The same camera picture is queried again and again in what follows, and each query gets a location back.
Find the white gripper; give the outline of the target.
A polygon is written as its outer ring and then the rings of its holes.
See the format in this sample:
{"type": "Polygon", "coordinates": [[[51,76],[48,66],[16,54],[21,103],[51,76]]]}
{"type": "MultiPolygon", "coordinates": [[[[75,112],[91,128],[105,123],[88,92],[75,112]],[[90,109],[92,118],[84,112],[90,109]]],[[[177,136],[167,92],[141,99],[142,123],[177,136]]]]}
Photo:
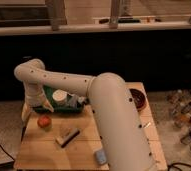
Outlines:
{"type": "Polygon", "coordinates": [[[31,107],[43,106],[50,112],[54,112],[54,108],[48,101],[44,92],[43,86],[40,84],[24,84],[25,89],[25,104],[23,105],[21,118],[26,122],[31,114],[31,107]]]}

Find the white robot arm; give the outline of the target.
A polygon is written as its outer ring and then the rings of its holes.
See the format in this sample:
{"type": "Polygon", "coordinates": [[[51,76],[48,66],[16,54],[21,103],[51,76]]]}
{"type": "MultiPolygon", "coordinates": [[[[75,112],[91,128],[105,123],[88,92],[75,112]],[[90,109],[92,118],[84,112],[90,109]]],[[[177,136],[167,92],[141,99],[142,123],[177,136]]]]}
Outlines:
{"type": "Polygon", "coordinates": [[[23,120],[33,107],[53,109],[44,86],[85,96],[94,113],[110,171],[158,171],[134,99],[119,75],[51,72],[39,59],[17,65],[14,75],[24,85],[23,120]]]}

